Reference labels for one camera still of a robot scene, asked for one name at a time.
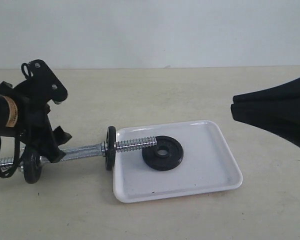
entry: beige table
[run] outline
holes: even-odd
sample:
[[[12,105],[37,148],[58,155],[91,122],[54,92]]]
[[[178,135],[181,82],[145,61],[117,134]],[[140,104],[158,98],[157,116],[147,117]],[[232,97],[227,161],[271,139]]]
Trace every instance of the beige table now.
[[[0,179],[0,239],[300,240],[300,149],[233,121],[230,112],[233,95],[298,78],[300,66],[55,73],[69,98],[51,105],[50,119],[73,135],[69,146],[104,141],[109,125],[211,120],[243,184],[228,192],[123,204],[113,195],[104,158],[46,165],[36,184],[25,183],[19,172]],[[21,80],[19,70],[0,70],[0,82]],[[3,140],[2,156],[13,153],[12,143]]]

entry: plastic tray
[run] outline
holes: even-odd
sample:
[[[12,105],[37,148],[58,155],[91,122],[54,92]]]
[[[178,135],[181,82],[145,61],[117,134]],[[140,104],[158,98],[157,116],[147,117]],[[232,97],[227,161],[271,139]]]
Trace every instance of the plastic tray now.
[[[169,171],[150,168],[142,151],[117,153],[113,193],[123,203],[203,194],[238,188],[242,173],[219,127],[200,120],[122,128],[117,141],[165,135],[183,147],[181,164]]]

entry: dumbbell handle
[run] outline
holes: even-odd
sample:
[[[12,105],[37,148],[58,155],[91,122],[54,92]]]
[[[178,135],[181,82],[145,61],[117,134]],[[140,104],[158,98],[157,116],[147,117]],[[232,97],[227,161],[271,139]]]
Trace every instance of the dumbbell handle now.
[[[134,150],[140,150],[146,147],[151,147],[157,145],[156,138],[154,136],[133,139],[133,140],[124,140],[118,141],[115,144],[115,150],[117,152],[128,152]],[[65,156],[60,160],[60,162],[66,162],[70,160],[77,159],[86,159],[97,156],[105,156],[108,148],[105,142],[96,144],[96,145],[87,145],[80,147],[63,147],[62,151],[65,152]],[[5,171],[13,166],[14,158],[12,156],[0,158],[0,168],[2,171]],[[42,157],[40,160],[40,165],[50,163],[48,159]]]

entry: white wall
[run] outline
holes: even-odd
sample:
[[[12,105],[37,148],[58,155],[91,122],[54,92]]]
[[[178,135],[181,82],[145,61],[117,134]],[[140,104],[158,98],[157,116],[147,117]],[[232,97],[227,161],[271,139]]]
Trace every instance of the white wall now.
[[[300,0],[0,0],[0,68],[300,65]]]

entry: black weight plate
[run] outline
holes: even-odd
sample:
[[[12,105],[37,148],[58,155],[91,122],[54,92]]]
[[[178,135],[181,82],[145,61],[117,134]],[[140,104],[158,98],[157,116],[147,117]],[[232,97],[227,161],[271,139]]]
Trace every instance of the black weight plate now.
[[[23,176],[28,184],[35,184],[41,176],[40,155],[26,146],[21,156],[23,161]]]
[[[107,150],[105,152],[105,169],[107,171],[111,171],[115,165],[116,160],[116,149],[115,149],[115,142],[116,142],[116,128],[114,126],[109,126],[108,131],[106,133],[106,143],[107,143]]]
[[[152,169],[168,171],[176,168],[183,160],[181,144],[169,136],[156,136],[156,145],[142,149],[144,162]]]

